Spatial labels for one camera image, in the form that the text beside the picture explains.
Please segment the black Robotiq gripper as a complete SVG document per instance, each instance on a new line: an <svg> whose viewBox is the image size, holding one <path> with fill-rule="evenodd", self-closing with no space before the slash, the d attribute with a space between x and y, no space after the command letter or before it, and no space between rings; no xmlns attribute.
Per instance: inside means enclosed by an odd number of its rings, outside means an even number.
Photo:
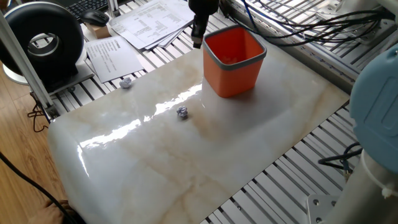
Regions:
<svg viewBox="0 0 398 224"><path fill-rule="evenodd" d="M201 47L209 15L218 10L219 3L220 0L188 0L189 8L196 14L193 18L191 31L191 40L194 48L199 49Z"/></svg>

